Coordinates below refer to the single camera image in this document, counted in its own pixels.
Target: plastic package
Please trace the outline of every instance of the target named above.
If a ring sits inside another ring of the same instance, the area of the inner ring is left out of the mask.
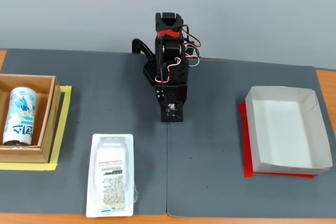
[[[133,197],[133,135],[93,135],[86,216],[131,216]]]

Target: barcode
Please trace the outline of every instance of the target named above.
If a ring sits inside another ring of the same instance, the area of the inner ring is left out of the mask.
[[[122,170],[113,170],[108,173],[104,173],[104,175],[115,175],[115,174],[122,174]]]
[[[102,168],[102,172],[105,172],[107,170],[121,170],[121,166],[113,166],[113,167],[107,167],[107,168]]]

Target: can label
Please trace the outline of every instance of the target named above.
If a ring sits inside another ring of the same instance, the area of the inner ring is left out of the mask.
[[[29,145],[34,128],[36,92],[21,87],[10,94],[3,143],[16,140]]]

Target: wooden table edge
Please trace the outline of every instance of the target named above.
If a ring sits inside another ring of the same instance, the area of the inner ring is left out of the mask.
[[[0,51],[0,69],[5,60],[7,51]],[[317,76],[320,82],[321,90],[328,109],[329,117],[336,132],[336,72],[317,70]],[[269,219],[269,218],[185,218],[172,217],[169,214],[158,216],[132,216],[132,217],[114,217],[114,218],[86,218],[84,215],[47,215],[47,214],[0,214],[0,223],[14,224],[38,224],[38,223],[107,223],[107,222],[122,222],[122,223],[150,223],[160,222],[165,223],[209,223],[209,224],[270,224],[270,223],[289,223],[289,224],[329,224],[336,223],[336,219]]]

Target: cardboard box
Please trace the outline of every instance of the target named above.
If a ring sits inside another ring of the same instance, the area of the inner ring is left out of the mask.
[[[37,93],[32,145],[3,145],[3,132],[9,107],[10,92],[16,87],[29,87]],[[0,74],[0,162],[47,163],[54,135],[61,89],[55,76]]]
[[[322,174],[332,167],[315,91],[252,87],[246,99],[253,171]]]

